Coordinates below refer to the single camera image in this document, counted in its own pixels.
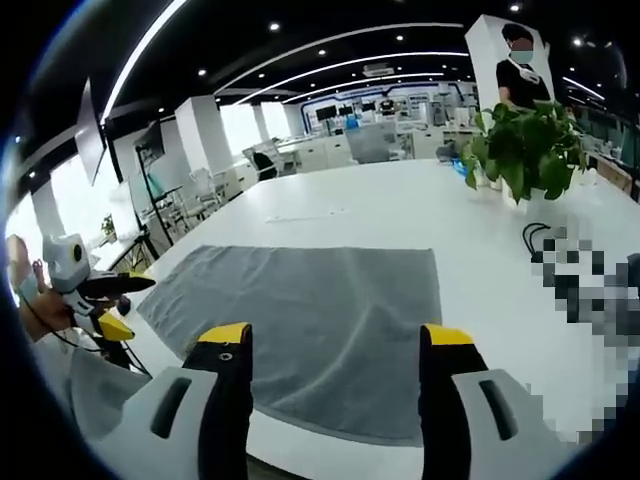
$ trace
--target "potted plant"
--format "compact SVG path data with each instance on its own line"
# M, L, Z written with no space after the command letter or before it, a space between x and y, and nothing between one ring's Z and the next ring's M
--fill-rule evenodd
M482 113L477 113L481 133L467 144L461 158L471 188L476 188L474 171L480 166L490 181L503 179L516 204L532 197L555 200L569 189L575 169L585 170L585 152L574 132L577 126L559 103L540 102L534 110L512 110L499 103L484 111L491 114L494 125L487 131Z
M116 229L113 226L113 218L111 217L111 214L107 215L104 217L104 220L102 220L102 233L107 237L109 243L116 241Z

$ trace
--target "black ceiling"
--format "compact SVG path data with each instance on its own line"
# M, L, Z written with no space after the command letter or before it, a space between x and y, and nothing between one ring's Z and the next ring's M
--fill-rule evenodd
M39 10L42 13L37 15L35 26L31 25L31 50L43 48L47 36L52 35L53 25L69 14L72 3L38 5L38 9L45 10ZM88 76L92 79L96 108L104 108L129 52L170 3L170 0L96 0L85 2L76 10L71 28L53 44L55 54L44 59L31 88L25 92L25 109L17 117L15 126L15 132L24 137L23 156L73 125ZM509 0L323 0L311 5L298 0L187 0L146 49L116 106L152 99L146 111L132 117L133 123L144 122L158 115L159 106L170 111L189 96L212 93L238 75L291 49L380 25L446 22L460 23L464 28L403 28L341 38L283 58L242 78L231 88L264 88L315 68L374 55L410 51L467 52L464 33L482 13L512 18L540 30L543 39L551 44L550 63L556 84L573 67L576 71L570 74L572 78L586 85L601 83L601 91L605 95L612 93L607 95L611 98L617 98L620 90L620 78L615 77L620 75L620 68L613 54L619 46L633 91L640 91L635 83L639 71L634 51L633 15L621 15L625 8L621 0L598 4L578 0L525 0L520 2L522 9L518 13L509 11L512 3ZM269 31L272 21L281 25L280 31ZM398 34L403 35L404 41L396 40ZM575 48L571 39L576 35L593 42L594 47ZM610 41L614 42L613 46L606 47ZM317 53L320 48L325 49L327 55L320 57ZM16 62L26 61L18 56L11 58ZM389 63L401 66L402 73L443 71L444 78L451 80L464 80L473 75L468 58L414 57L393 59ZM322 72L281 88L304 93L312 90L311 83L320 88L349 82L363 78L363 65ZM200 77L197 72L203 68L207 75ZM225 93L219 94L223 105L242 98ZM572 96L583 98L580 92ZM265 99L273 99L273 95L254 100Z

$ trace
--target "curved ceiling light strip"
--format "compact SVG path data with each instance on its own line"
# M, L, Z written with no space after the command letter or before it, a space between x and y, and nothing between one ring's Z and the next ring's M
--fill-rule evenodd
M220 91L224 90L225 88L229 87L230 85L233 85L238 80L241 80L244 77L246 77L248 75L251 75L254 72L257 72L258 70L263 69L267 65L271 65L272 63L277 62L278 60L282 60L283 58L286 58L289 55L293 55L295 53L301 52L301 51L306 50L308 48L313 48L313 47L316 47L318 45L322 45L323 43L332 42L334 40L339 40L339 39L345 38L345 37L351 37L353 35L360 35L360 34L369 33L369 32L378 32L378 31L382 31L382 30L392 30L392 29L395 29L395 28L412 28L412 27L464 28L464 25L462 25L461 23L439 23L439 22L396 23L396 24L393 24L393 25L379 25L377 27L362 28L360 30L353 30L351 32L346 32L346 33L341 33L339 35L334 35L332 37L322 38L320 40L316 40L315 42L307 43L306 45L303 45L301 47L294 48L293 50L289 50L288 52L285 52L285 53L283 53L281 55L278 55L277 57L273 57L272 59L267 60L266 62L263 62L260 65L257 65L257 66L253 67L250 70L247 70L246 72L238 75L233 80L225 83L222 87L218 88L215 92L213 92L213 94L217 95L218 93L220 93Z
M444 73L439 72L439 73L402 73L402 74L399 74L399 75L387 75L387 76L384 76L384 77L365 78L363 80L354 80L353 82L347 82L347 83L340 83L338 85L332 85L331 87L319 88L318 90L314 90L312 92L303 93L301 95L298 95L297 97L288 98L287 100L285 100L282 103L293 102L293 101L299 100L299 99L301 99L303 97L308 97L309 95L315 95L317 93L326 92L328 90L334 90L336 88L344 88L344 87L350 87L352 85L359 85L361 83L379 82L381 80L396 80L398 78L443 77L443 76L444 76Z
M309 72L301 73L300 75L296 75L291 78L287 78L286 80L282 80L280 82L274 83L273 85L269 85L262 90L258 90L257 92L253 92L251 95L247 95L241 100L238 100L234 103L234 105L240 105L248 100L251 100L253 97L258 95L262 95L269 90L274 88L278 88L286 83L294 82L296 80L300 80L301 78L308 77L309 75L315 75L316 73L325 72L327 70L331 70L333 68L345 67L347 65L353 65L356 63L362 62L372 62L375 60L384 60L386 58L398 58L398 57L413 57L413 56L449 56L449 57L468 57L468 53L459 53L459 52L405 52L405 53L391 53L388 55L376 55L375 57L365 57L365 58L356 58L355 60L348 60L346 62L334 63L333 65L328 65L326 67L316 68L315 70L311 70Z
M122 87L124 87L127 78L131 74L133 67L135 67L136 63L142 56L142 53L149 46L153 38L158 34L158 32L166 25L166 23L175 15L175 13L182 7L188 0L173 0L171 4L160 14L158 18L151 24L147 32L144 34L136 48L131 52L127 63L124 64L122 71L118 75L118 79L116 83L113 85L111 89L111 93L109 94L109 99L107 100L107 104L104 107L104 112L102 113L102 118L100 119L100 124L104 125L107 118L111 114L111 110L118 100L118 96L122 91Z
M562 79L565 82L571 83L572 85L575 85L576 87L578 87L581 90L584 90L587 93L590 93L591 95L593 95L596 98L599 98L600 100L604 100L604 97L602 95L600 95L599 93L594 92L593 90L591 90L590 88L585 87L584 85L582 85L581 83L576 82L575 80L571 80L568 77L562 77Z

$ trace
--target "gray towel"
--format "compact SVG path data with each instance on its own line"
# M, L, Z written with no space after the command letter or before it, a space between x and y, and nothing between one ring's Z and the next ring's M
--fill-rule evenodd
M419 328L440 323L431 250L201 247L138 308L180 358L249 322L256 408L348 440L422 443Z

